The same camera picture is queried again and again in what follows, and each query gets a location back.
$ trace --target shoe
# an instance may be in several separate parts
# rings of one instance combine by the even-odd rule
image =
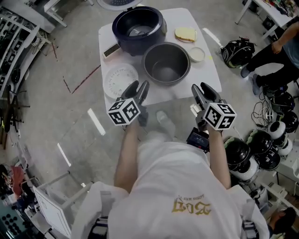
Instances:
[[[241,76],[242,76],[243,78],[246,78],[249,74],[250,74],[250,71],[247,69],[247,67],[244,67],[244,68],[241,70]]]
[[[171,137],[171,139],[173,139],[176,131],[176,126],[174,125],[172,120],[168,118],[167,114],[164,111],[157,111],[156,117],[163,130],[165,130],[166,133]]]
[[[254,74],[253,77],[250,78],[250,80],[252,82],[252,91],[254,95],[259,95],[260,93],[262,93],[262,87],[257,85],[256,78],[257,74]]]

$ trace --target dark blue rice cooker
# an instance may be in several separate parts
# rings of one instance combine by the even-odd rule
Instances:
[[[167,25],[162,14],[152,7],[136,7],[142,0],[97,1],[107,10],[125,10],[112,24],[112,31],[123,51],[132,56],[143,55],[151,46],[165,41]]]

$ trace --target black backpack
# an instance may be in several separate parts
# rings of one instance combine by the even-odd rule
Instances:
[[[230,68],[239,68],[247,64],[254,52],[254,44],[241,37],[240,40],[230,41],[221,49],[223,60]]]

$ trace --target gray floor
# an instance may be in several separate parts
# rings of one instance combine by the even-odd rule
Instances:
[[[255,42],[265,31],[262,21],[250,11],[239,25],[235,24],[235,18],[243,7],[241,0],[146,0],[143,4],[159,10],[189,9],[199,28],[209,29],[222,45],[239,36]],[[73,94],[68,91],[64,80],[73,92],[99,66],[98,30],[111,23],[119,13],[104,10],[96,2],[90,6],[88,2],[77,1],[72,8],[64,19],[68,27],[58,25],[52,33],[59,46],[58,59],[53,53],[48,56],[40,54],[31,65],[30,75],[23,85],[27,93],[20,96],[21,101],[31,107],[22,111],[25,123],[20,125],[21,140],[31,155],[30,169],[42,182],[70,170],[80,183],[91,180],[112,183],[123,129],[114,127],[106,116],[101,69],[95,71]],[[221,81],[221,96],[237,111],[235,127],[243,137],[255,128],[250,115],[259,100],[253,95],[250,82],[240,77],[240,69],[229,69],[217,54],[218,44],[205,32],[203,35]],[[261,43],[256,50],[266,44]],[[277,67],[268,65],[259,70],[271,72]],[[293,85],[290,85],[291,91],[294,91]],[[155,112],[162,109],[175,123],[177,138],[185,141],[195,126],[189,107],[193,103],[193,98],[186,98],[149,106],[150,119],[146,131],[157,128]],[[105,128],[106,135],[100,135],[87,114],[90,108]],[[231,130],[226,132],[227,135],[236,133]],[[57,147],[58,143],[71,163],[70,168]],[[14,158],[16,147],[8,148],[10,158]]]

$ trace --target bread slice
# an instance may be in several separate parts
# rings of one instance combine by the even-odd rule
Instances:
[[[193,28],[177,28],[175,30],[176,38],[184,41],[195,42],[196,41],[196,30]]]

